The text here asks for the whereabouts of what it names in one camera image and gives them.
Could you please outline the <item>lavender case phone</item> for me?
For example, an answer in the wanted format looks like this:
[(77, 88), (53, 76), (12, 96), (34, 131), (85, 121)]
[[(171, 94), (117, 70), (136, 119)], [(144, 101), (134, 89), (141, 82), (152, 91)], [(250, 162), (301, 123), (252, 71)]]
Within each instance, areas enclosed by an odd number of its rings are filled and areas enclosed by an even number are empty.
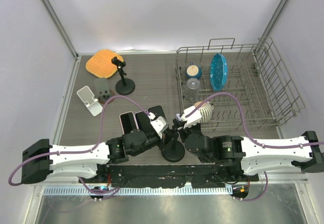
[(155, 133), (152, 125), (150, 124), (149, 117), (143, 111), (135, 113), (135, 118), (138, 124), (138, 128), (141, 131), (145, 132), (146, 134)]

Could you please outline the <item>black tall pole stand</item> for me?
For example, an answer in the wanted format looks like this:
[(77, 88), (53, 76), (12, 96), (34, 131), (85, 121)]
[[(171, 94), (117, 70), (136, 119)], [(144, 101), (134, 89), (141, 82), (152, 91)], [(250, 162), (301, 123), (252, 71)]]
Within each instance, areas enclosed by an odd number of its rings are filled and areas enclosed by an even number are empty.
[(173, 119), (171, 128), (163, 132), (161, 154), (168, 162), (179, 162), (185, 155), (183, 146), (183, 123), (178, 119)]

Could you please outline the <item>black phone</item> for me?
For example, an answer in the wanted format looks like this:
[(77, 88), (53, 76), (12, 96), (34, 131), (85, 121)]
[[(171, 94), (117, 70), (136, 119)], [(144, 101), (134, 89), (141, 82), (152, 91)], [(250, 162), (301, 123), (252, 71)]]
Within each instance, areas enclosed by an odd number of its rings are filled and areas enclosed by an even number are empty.
[(154, 119), (160, 116), (165, 118), (163, 108), (160, 105), (149, 108), (148, 112), (154, 114)]

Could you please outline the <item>pink case phone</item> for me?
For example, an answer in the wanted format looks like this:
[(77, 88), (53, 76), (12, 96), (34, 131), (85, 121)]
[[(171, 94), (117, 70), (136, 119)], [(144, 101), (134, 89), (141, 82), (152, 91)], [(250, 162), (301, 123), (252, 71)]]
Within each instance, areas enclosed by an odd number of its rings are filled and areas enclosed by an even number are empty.
[(134, 112), (126, 112), (119, 116), (123, 134), (129, 134), (132, 130), (138, 129)]

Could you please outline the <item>black round base stand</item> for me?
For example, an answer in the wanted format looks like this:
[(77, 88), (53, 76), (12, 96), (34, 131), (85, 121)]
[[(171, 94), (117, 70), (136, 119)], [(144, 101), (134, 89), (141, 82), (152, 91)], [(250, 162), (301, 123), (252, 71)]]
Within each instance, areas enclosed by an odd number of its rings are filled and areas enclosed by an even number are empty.
[(125, 78), (126, 73), (123, 68), (126, 66), (126, 63), (119, 60), (117, 57), (113, 57), (111, 62), (117, 67), (117, 71), (120, 75), (120, 80), (115, 85), (116, 92), (123, 96), (130, 95), (135, 90), (135, 83), (133, 80)]

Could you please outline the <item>grey stand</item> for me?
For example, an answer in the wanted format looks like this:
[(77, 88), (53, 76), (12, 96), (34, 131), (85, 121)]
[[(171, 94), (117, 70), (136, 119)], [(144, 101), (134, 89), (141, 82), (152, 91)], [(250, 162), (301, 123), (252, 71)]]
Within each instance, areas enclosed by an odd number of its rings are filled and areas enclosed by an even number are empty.
[(96, 78), (94, 80), (96, 97), (101, 104), (105, 104), (111, 97), (107, 78)]

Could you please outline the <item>white case phone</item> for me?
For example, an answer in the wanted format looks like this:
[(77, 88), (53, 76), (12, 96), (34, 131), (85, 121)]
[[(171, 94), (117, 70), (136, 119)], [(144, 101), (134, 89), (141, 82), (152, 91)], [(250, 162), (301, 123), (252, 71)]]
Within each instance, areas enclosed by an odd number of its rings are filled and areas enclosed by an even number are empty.
[(177, 119), (177, 121), (179, 121), (179, 122), (181, 122), (182, 120), (181, 120), (181, 116), (180, 116), (180, 114), (176, 114), (176, 119)]

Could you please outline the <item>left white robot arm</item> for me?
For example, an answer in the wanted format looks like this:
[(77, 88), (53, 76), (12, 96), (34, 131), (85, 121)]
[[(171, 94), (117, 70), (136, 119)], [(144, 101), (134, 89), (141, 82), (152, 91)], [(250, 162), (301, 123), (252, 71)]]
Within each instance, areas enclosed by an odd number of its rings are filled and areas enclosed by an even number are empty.
[(157, 146), (164, 149), (173, 139), (167, 129), (163, 133), (132, 130), (98, 145), (58, 146), (41, 139), (22, 153), (22, 184), (38, 184), (53, 177), (82, 177), (102, 183), (108, 171), (104, 166), (127, 162)]

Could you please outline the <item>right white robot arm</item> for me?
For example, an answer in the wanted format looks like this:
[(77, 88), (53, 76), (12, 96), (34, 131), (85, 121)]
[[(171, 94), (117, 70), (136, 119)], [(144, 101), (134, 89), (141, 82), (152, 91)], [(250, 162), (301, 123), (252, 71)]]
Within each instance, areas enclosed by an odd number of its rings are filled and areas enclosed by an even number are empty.
[(173, 120), (185, 149), (201, 163), (228, 167), (229, 176), (240, 181), (269, 170), (299, 168), (303, 173), (323, 172), (323, 153), (314, 131), (290, 139), (250, 139), (241, 136), (209, 137), (200, 124), (186, 127), (179, 118)]

